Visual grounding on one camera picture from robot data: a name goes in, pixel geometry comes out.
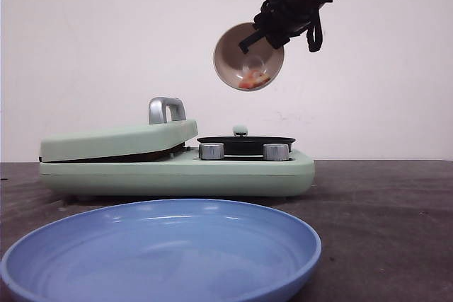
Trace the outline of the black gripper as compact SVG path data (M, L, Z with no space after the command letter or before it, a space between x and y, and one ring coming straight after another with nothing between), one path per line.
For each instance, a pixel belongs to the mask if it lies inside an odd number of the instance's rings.
M291 38L306 34L310 51L318 51L323 43L320 9L333 0L265 0L253 19L256 31L239 42L243 54L256 52L263 37L278 49Z

